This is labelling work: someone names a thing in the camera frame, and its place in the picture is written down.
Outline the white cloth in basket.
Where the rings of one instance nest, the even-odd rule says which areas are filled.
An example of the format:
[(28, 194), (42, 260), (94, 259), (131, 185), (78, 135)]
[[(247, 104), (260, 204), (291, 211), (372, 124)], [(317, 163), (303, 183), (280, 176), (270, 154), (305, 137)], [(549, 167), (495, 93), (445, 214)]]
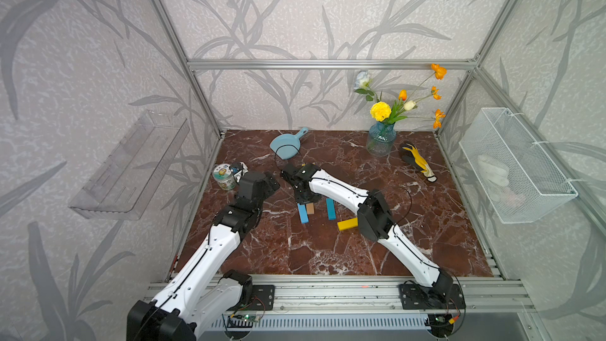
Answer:
[(510, 168), (506, 164), (492, 156), (481, 154), (478, 156), (478, 166), (480, 167), (481, 175), (490, 181), (490, 183), (500, 187), (509, 186), (510, 181), (508, 177)]

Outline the aluminium front rail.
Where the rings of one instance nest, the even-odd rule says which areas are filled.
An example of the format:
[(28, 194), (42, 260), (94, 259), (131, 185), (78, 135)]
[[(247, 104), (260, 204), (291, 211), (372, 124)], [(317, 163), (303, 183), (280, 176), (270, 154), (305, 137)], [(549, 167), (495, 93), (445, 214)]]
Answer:
[[(402, 276), (253, 275), (257, 285), (276, 287), (271, 314), (404, 314)], [(460, 277), (466, 309), (456, 314), (535, 313), (523, 283), (495, 277)]]

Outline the teal block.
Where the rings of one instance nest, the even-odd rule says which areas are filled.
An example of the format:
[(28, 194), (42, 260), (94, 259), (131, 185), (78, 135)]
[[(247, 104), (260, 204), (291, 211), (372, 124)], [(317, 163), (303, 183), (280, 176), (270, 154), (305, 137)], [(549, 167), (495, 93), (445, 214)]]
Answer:
[(334, 200), (331, 198), (327, 198), (326, 207), (327, 207), (328, 219), (336, 220), (336, 207), (335, 207)]

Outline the clear acrylic wall shelf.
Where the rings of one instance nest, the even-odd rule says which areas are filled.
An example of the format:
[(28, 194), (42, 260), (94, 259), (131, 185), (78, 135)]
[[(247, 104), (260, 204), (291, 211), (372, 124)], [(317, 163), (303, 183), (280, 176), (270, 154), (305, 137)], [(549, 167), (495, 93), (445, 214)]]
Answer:
[(139, 220), (189, 132), (186, 116), (144, 111), (68, 208), (85, 219)]

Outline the light blue block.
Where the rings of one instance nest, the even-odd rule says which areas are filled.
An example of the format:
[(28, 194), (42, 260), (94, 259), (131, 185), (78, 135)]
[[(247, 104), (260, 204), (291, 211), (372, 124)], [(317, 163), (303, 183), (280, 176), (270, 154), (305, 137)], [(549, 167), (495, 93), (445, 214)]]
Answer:
[(307, 224), (309, 222), (309, 217), (307, 213), (307, 209), (305, 205), (298, 204), (298, 213), (299, 218), (302, 224)]

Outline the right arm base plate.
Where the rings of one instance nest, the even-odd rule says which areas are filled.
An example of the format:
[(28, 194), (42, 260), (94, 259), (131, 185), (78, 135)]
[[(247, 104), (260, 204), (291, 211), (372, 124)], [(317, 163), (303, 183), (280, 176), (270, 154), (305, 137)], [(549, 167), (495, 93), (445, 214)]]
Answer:
[(453, 284), (448, 294), (420, 286), (410, 280), (400, 284), (398, 289), (403, 309), (448, 311), (466, 309), (465, 296), (459, 284)]

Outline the long yellow block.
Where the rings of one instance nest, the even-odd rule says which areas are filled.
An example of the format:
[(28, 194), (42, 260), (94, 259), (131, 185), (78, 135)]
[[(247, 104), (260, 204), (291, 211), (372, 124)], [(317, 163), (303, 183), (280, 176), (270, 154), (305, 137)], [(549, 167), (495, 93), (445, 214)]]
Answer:
[(343, 220), (337, 223), (339, 231), (350, 230), (358, 227), (358, 218)]

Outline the light blue plastic dustpan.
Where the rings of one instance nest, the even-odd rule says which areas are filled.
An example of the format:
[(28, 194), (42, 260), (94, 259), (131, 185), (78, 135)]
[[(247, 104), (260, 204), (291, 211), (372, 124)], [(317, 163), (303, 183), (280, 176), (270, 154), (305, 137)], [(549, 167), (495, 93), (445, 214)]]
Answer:
[(280, 159), (291, 159), (300, 152), (301, 138), (308, 132), (309, 129), (303, 127), (296, 134), (281, 134), (271, 142), (270, 148)]

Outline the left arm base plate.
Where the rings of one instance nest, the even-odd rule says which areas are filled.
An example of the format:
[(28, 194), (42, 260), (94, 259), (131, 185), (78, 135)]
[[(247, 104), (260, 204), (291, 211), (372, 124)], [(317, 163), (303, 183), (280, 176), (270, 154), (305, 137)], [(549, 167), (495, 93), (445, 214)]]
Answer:
[(240, 303), (228, 309), (229, 312), (273, 310), (276, 298), (275, 285), (252, 285), (243, 292)]

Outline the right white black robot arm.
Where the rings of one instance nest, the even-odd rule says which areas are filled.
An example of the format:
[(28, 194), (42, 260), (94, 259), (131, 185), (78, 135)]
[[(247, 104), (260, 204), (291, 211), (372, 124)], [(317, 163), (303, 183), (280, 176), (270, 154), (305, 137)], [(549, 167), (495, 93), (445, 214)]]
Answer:
[(360, 233), (388, 249), (412, 273), (427, 298), (446, 303), (454, 285), (452, 277), (429, 260), (402, 232), (394, 221), (382, 192), (349, 185), (314, 164), (296, 167), (287, 164), (280, 173), (292, 185), (298, 204), (329, 198), (352, 211)]

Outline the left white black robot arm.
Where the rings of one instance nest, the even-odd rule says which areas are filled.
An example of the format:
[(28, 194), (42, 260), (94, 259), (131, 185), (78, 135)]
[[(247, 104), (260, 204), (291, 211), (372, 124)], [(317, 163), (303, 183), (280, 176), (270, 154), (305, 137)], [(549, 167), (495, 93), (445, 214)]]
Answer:
[(244, 306), (252, 278), (230, 271), (208, 284), (227, 257), (260, 222), (266, 200), (280, 188), (270, 172), (247, 171), (234, 200), (213, 219), (208, 235), (175, 278), (153, 300), (138, 301), (127, 316), (127, 340), (200, 340), (219, 316)]

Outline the yellow black hand tool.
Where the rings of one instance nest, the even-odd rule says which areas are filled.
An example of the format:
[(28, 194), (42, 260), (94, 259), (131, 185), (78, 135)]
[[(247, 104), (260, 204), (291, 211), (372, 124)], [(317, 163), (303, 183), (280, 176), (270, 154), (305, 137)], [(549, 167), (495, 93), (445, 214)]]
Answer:
[(432, 168), (429, 166), (429, 163), (425, 160), (425, 158), (421, 155), (418, 148), (412, 143), (402, 143), (399, 146), (399, 155), (400, 158), (410, 166), (414, 167), (416, 170), (421, 172), (425, 179), (434, 183), (437, 181), (437, 177), (432, 171)]

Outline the round sunflower label can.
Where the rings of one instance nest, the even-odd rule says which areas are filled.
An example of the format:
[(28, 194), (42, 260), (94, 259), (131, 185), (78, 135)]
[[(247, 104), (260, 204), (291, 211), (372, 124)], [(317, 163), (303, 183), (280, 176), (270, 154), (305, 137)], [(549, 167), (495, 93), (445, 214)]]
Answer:
[(238, 168), (235, 164), (218, 164), (212, 172), (212, 177), (223, 190), (232, 190), (237, 186), (235, 173)]

